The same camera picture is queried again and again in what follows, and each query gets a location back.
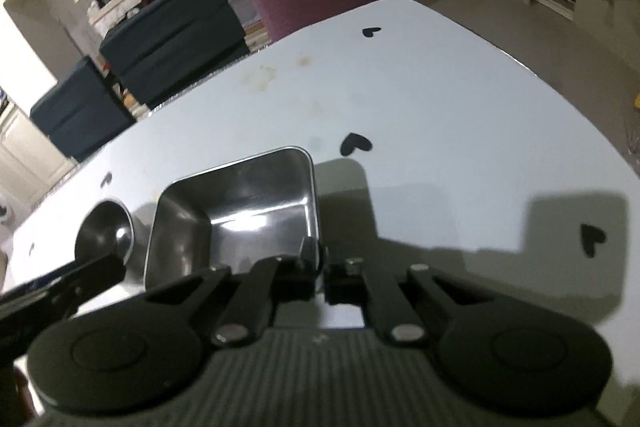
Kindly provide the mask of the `rectangular steel tray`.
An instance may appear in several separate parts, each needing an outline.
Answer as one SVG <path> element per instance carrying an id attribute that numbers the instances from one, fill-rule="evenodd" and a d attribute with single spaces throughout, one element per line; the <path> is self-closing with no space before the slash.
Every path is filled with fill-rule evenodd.
<path id="1" fill-rule="evenodd" d="M 240 274 L 260 259 L 300 257 L 305 239 L 321 239 L 309 153 L 285 146 L 232 161 L 185 176 L 160 194 L 144 287 L 218 265 Z"/>

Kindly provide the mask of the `oval stainless steel bowl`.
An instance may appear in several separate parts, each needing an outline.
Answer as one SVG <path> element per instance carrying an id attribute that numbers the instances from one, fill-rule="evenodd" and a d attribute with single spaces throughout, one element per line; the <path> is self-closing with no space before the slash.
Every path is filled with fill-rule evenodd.
<path id="1" fill-rule="evenodd" d="M 128 209 L 116 199 L 98 202 L 81 222 L 75 239 L 76 261 L 115 256 L 128 268 L 136 232 Z"/>

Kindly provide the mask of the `white kitchen cabinets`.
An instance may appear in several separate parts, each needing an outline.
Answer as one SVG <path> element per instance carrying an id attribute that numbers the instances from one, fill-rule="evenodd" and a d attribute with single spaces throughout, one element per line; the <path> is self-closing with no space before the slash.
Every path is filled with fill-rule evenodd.
<path id="1" fill-rule="evenodd" d="M 13 102 L 1 112 L 1 192 L 34 207 L 76 167 Z"/>

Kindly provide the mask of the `dark blue chair left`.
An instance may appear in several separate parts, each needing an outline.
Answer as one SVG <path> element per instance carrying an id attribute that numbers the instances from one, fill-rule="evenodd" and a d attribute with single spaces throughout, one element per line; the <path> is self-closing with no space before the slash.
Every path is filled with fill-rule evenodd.
<path id="1" fill-rule="evenodd" d="M 29 118 L 78 164 L 136 123 L 88 56 L 32 106 Z"/>

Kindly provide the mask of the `dark blue chair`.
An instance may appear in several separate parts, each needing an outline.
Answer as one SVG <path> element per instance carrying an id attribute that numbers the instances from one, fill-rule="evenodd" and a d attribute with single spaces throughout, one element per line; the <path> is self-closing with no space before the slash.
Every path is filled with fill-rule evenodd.
<path id="1" fill-rule="evenodd" d="M 78 164 L 136 123 L 88 56 L 32 106 L 29 118 Z"/>
<path id="2" fill-rule="evenodd" d="M 100 53 L 134 98 L 154 108 L 250 49 L 228 0 L 155 0 L 112 28 Z"/>

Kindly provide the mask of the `dark blue chair right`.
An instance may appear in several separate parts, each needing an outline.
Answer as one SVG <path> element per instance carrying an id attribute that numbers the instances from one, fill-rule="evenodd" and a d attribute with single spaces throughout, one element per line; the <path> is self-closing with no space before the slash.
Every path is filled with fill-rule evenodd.
<path id="1" fill-rule="evenodd" d="M 154 108 L 250 49 L 228 0 L 155 0 L 112 28 L 100 53 L 134 98 Z"/>

